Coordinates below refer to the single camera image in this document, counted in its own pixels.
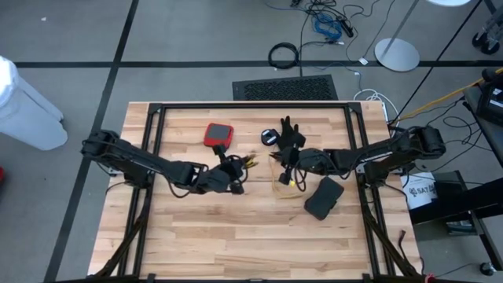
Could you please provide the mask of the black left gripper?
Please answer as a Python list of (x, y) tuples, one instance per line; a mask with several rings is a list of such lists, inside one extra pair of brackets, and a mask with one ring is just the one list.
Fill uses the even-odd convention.
[(206, 190), (215, 193), (244, 193), (243, 181), (240, 178), (248, 170), (245, 165), (248, 158), (241, 156), (226, 156), (223, 145), (212, 147), (214, 154), (219, 158), (219, 165), (207, 171)]

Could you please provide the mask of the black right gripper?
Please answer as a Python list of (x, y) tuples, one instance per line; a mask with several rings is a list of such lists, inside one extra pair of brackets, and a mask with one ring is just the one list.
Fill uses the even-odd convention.
[(279, 158), (276, 161), (285, 169), (279, 177), (281, 184), (289, 184), (295, 169), (316, 174), (321, 172), (321, 154), (317, 149), (300, 150), (300, 148), (288, 147), (272, 152), (270, 156)]

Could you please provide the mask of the black spool with white labels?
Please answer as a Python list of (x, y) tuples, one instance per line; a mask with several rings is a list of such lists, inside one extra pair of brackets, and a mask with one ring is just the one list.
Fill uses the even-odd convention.
[(261, 142), (266, 146), (275, 145), (279, 137), (275, 129), (266, 129), (260, 134)]

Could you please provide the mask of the grey and black work glove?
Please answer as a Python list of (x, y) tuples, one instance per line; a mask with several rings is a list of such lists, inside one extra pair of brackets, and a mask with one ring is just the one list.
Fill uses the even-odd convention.
[(305, 145), (306, 138), (299, 132), (299, 125), (291, 125), (290, 116), (281, 118), (281, 135), (277, 140), (280, 150), (288, 147), (302, 148)]

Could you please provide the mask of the red-rimmed grey square pad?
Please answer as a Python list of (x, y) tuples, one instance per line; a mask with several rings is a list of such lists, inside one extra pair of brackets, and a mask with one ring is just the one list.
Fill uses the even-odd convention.
[(204, 134), (204, 145), (213, 147), (223, 145), (229, 148), (233, 137), (233, 127), (219, 123), (209, 123)]

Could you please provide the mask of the black soft pouch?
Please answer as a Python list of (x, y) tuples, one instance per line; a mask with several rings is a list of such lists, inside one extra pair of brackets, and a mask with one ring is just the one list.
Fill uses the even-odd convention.
[(304, 209), (317, 220), (322, 221), (335, 207), (343, 192), (344, 188), (338, 182), (330, 177), (324, 177), (311, 197), (305, 201)]

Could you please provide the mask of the black perforated floor grate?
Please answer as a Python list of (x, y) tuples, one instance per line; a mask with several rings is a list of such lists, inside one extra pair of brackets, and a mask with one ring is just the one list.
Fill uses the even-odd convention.
[(331, 75), (232, 82), (235, 101), (337, 101)]

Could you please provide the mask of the white printed box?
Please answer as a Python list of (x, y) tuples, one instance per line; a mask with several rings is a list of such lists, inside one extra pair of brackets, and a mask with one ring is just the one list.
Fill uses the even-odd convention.
[(409, 210), (430, 204), (438, 198), (435, 179), (430, 172), (402, 176), (401, 181)]

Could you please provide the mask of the black power strip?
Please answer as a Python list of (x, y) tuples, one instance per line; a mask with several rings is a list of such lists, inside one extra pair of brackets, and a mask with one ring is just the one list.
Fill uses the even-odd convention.
[(351, 26), (351, 22), (345, 17), (339, 18), (339, 22), (341, 24), (342, 29), (346, 33), (347, 37), (353, 38), (354, 37), (354, 29)]

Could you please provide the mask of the white round stand base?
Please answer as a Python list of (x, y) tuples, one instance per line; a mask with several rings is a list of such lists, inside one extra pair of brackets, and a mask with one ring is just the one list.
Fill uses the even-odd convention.
[[(420, 0), (413, 0), (395, 33), (386, 39), (380, 40), (374, 47), (374, 55), (377, 61), (385, 68), (394, 72), (410, 72), (417, 68), (420, 63), (420, 53), (416, 47), (400, 39), (398, 36), (409, 17), (412, 15)], [(459, 7), (468, 4), (471, 0), (425, 0), (432, 5), (441, 7)]]

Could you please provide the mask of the dark side table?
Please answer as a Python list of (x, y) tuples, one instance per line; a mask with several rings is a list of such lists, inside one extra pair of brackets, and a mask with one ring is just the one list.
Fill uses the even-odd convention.
[[(479, 83), (477, 83), (463, 90), (463, 97), (460, 100), (479, 126), (479, 135), (487, 140), (490, 151), (503, 167), (503, 127), (476, 114), (480, 96)], [(503, 215), (503, 177), (483, 183), (473, 189), (467, 189), (462, 178), (459, 178), (457, 182), (451, 181), (450, 184), (458, 186), (459, 190), (451, 194), (441, 194), (438, 200), (414, 208), (410, 212), (413, 223), (420, 224), (436, 219), (469, 220), (490, 258), (488, 263), (480, 264), (480, 272), (491, 276), (497, 271), (503, 271), (503, 258), (500, 257), (485, 224), (482, 222), (484, 218)]]

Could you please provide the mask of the black device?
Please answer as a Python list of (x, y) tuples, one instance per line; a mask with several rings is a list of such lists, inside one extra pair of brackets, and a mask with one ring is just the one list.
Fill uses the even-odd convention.
[(476, 114), (503, 127), (503, 73), (498, 74), (495, 69), (486, 68), (482, 71), (482, 79)]

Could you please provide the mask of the white bagged bin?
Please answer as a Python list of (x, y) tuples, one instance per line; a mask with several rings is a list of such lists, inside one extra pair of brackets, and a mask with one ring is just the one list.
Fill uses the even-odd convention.
[(0, 56), (0, 133), (48, 151), (68, 141), (63, 113)]

